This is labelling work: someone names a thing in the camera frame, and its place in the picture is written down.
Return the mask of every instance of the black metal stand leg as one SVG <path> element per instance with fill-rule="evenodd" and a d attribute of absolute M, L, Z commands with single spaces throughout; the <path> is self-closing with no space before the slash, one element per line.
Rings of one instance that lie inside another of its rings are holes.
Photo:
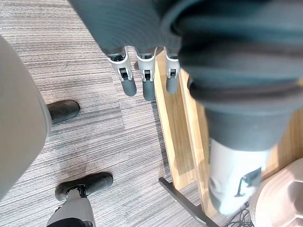
<path fill-rule="evenodd" d="M 200 222 L 201 224 L 203 224 L 207 227 L 219 227 L 202 211 L 201 204 L 199 206 L 195 206 L 184 195 L 182 195 L 177 189 L 175 189 L 173 183 L 169 183 L 163 177 L 159 178 L 159 183 L 198 222 Z"/>
<path fill-rule="evenodd" d="M 52 124 L 63 122 L 76 116 L 80 111 L 80 106 L 73 100 L 62 100 L 47 105 L 52 118 Z"/>

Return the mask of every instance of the floor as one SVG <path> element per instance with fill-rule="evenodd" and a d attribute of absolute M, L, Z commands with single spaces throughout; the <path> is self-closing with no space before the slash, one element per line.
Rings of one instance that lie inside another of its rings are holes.
<path fill-rule="evenodd" d="M 200 226 L 159 185 L 171 179 L 155 102 L 126 97 L 118 77 L 66 0 L 2 0 L 0 35 L 18 52 L 46 103 L 79 102 L 55 125 L 44 149 L 0 202 L 0 226 L 44 227 L 57 184 L 99 171 L 113 185 L 89 197 L 98 227 Z M 135 54 L 130 49 L 134 63 Z M 195 183 L 182 190 L 199 203 Z"/>

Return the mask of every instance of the black cable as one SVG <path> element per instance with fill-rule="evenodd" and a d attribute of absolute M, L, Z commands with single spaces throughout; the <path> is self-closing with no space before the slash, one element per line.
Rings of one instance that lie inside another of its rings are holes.
<path fill-rule="evenodd" d="M 241 208 L 224 227 L 254 227 L 250 218 L 249 206 L 250 204 L 248 202 L 245 203 L 244 207 Z"/>

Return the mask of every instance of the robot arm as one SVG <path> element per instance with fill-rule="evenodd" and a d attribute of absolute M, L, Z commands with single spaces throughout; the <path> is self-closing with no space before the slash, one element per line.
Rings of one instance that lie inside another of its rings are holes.
<path fill-rule="evenodd" d="M 298 82 L 303 75 L 302 1 L 70 3 L 127 95 L 136 88 L 125 46 L 137 51 L 147 100 L 154 98 L 155 49 L 166 47 L 170 92 L 176 90 L 180 61 L 191 76 L 191 96 L 205 107 L 212 202 L 219 212 L 233 213 L 258 187 L 270 150 L 303 104 Z"/>

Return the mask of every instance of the robotic finger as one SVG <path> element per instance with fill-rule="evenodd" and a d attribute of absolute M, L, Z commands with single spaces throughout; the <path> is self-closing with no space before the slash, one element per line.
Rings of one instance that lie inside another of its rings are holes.
<path fill-rule="evenodd" d="M 180 64 L 177 55 L 173 55 L 166 49 L 166 90 L 174 94 L 178 89 Z"/>
<path fill-rule="evenodd" d="M 137 53 L 138 67 L 143 84 L 143 96 L 147 101 L 155 99 L 154 77 L 156 51 L 157 48 L 153 49 L 151 53 Z"/>
<path fill-rule="evenodd" d="M 107 57 L 119 76 L 125 94 L 127 96 L 134 96 L 137 92 L 137 88 L 134 82 L 132 66 L 127 49 L 124 48 L 119 53 L 107 54 Z"/>

